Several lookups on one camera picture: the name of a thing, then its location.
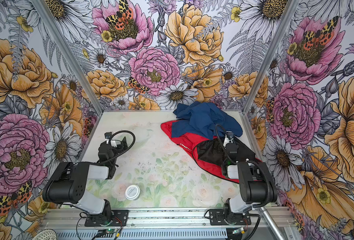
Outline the red black-lined jacket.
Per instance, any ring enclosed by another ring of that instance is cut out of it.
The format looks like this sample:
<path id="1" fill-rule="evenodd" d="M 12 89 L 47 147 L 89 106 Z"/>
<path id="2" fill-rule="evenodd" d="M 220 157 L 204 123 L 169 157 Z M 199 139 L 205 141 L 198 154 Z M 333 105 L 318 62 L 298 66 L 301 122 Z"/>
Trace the red black-lined jacket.
<path id="1" fill-rule="evenodd" d="M 172 130 L 176 129 L 178 123 L 181 124 L 182 120 L 162 123 L 161 129 L 173 143 L 184 149 L 201 169 L 222 180 L 238 184 L 238 179 L 230 179 L 223 175 L 222 166 L 227 162 L 227 159 L 217 140 L 216 133 L 210 134 L 213 139 L 192 132 L 185 133 L 180 137 L 173 137 Z"/>

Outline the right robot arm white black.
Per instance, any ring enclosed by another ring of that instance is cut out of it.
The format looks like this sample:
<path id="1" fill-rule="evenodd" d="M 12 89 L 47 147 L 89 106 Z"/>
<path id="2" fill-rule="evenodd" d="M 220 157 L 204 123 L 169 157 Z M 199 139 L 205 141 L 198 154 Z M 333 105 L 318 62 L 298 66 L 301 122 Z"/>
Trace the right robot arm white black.
<path id="1" fill-rule="evenodd" d="M 230 180 L 238 180 L 239 184 L 239 194 L 226 200 L 224 220 L 229 225 L 247 225 L 249 212 L 275 202 L 277 190 L 267 164 L 232 132 L 218 140 L 225 154 L 222 174 Z"/>

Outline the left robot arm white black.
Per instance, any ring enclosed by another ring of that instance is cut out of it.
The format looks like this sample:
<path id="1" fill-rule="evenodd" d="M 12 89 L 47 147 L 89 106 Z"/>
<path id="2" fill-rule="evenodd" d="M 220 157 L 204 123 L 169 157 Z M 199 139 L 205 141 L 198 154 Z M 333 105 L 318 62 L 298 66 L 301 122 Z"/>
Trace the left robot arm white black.
<path id="1" fill-rule="evenodd" d="M 106 199 L 87 191 L 89 180 L 111 180 L 118 168 L 118 157 L 130 150 L 136 141 L 131 131 L 106 133 L 98 148 L 96 162 L 60 163 L 44 187 L 45 202 L 70 206 L 82 211 L 87 227 L 125 226 L 127 211 L 115 213 Z"/>

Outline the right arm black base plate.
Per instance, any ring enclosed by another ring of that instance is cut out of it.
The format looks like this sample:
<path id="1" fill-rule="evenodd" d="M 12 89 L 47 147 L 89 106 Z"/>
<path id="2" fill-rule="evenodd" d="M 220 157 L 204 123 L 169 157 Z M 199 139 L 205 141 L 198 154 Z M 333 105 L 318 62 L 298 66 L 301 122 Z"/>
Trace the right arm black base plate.
<path id="1" fill-rule="evenodd" d="M 224 209 L 209 209 L 204 217 L 210 221 L 211 226 L 246 226 L 251 224 L 249 216 L 235 214 Z"/>

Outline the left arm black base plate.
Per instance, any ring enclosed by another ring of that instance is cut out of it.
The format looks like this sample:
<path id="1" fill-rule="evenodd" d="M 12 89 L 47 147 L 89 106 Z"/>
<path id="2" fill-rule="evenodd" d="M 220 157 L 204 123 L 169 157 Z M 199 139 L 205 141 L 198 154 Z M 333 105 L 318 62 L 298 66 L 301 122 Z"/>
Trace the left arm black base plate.
<path id="1" fill-rule="evenodd" d="M 104 213 L 90 215 L 86 218 L 85 227 L 125 227 L 129 217 L 129 210 L 111 210 L 110 214 Z"/>

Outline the navy blue cloth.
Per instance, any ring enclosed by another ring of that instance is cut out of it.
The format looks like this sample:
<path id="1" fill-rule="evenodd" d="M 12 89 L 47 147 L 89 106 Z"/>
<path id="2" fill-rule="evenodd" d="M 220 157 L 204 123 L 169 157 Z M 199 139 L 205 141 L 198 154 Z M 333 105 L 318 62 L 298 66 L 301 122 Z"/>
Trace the navy blue cloth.
<path id="1" fill-rule="evenodd" d="M 236 119 L 223 112 L 214 103 L 178 104 L 174 114 L 178 121 L 172 123 L 173 138 L 192 133 L 212 140 L 216 136 L 216 125 L 221 125 L 237 137 L 243 134 L 243 129 Z"/>

